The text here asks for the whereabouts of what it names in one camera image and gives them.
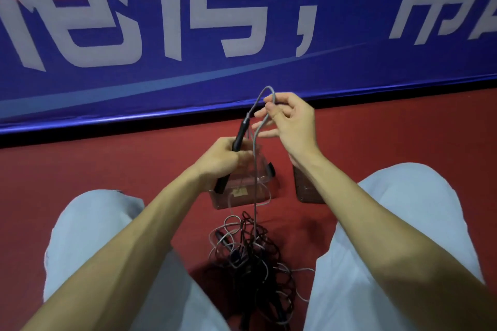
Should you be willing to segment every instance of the person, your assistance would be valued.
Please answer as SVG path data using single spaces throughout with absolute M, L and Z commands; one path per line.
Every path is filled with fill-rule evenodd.
M 497 329 L 495 299 L 442 177 L 400 164 L 356 184 L 320 152 L 313 108 L 292 93 L 264 101 L 256 116 L 269 114 L 275 128 L 259 137 L 279 136 L 339 220 L 316 263 L 306 331 Z M 75 198 L 46 251 L 45 302 L 23 330 L 228 330 L 170 242 L 196 197 L 251 159 L 248 141 L 240 152 L 232 142 L 216 141 L 146 208 L 112 190 Z

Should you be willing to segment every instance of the thigh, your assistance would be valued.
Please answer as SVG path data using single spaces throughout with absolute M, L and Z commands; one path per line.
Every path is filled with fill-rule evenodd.
M 436 171 L 414 163 L 375 172 L 359 185 L 383 207 L 451 253 L 483 281 L 455 191 Z M 329 251 L 316 262 L 305 330 L 409 330 L 337 224 Z
M 45 253 L 44 301 L 143 209 L 141 199 L 113 190 L 75 198 L 59 216 Z M 229 330 L 174 251 L 167 254 L 130 329 Z

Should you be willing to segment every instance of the forearm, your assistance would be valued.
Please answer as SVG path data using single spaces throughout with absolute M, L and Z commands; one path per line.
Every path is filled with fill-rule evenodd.
M 323 156 L 303 170 L 394 304 L 422 329 L 486 329 L 494 300 L 449 253 L 383 208 Z
M 200 191 L 199 177 L 191 169 L 176 178 L 76 271 L 24 330 L 127 329 Z

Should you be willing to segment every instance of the banner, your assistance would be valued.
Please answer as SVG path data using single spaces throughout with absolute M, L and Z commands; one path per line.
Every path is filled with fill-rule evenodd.
M 0 0 L 0 133 L 475 81 L 497 0 Z

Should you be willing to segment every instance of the person's left hand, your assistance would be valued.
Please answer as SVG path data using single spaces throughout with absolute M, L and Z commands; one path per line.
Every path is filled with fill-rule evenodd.
M 212 190 L 218 178 L 231 174 L 239 167 L 245 167 L 253 159 L 252 141 L 244 139 L 239 152 L 231 150 L 234 137 L 221 137 L 200 157 L 191 169 L 202 180 L 204 190 Z

